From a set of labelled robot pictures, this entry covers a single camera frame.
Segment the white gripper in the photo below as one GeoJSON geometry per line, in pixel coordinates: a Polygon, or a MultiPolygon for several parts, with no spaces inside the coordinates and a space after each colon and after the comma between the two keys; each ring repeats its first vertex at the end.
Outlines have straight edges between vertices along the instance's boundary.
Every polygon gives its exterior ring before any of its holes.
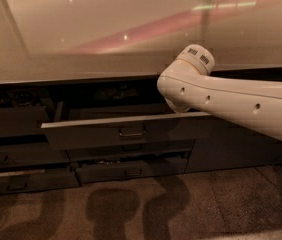
{"type": "Polygon", "coordinates": [[[183,104],[179,104],[179,103],[174,103],[169,99],[165,99],[167,105],[177,114],[180,113],[186,113],[190,110],[189,107],[183,105],[183,104]]]}

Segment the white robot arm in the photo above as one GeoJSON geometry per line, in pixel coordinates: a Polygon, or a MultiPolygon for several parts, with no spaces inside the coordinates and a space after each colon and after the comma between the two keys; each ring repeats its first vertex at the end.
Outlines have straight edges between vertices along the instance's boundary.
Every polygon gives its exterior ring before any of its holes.
{"type": "Polygon", "coordinates": [[[282,82],[213,77],[214,66],[208,50],[189,45],[157,88],[176,113],[197,109],[282,141],[282,82]]]}

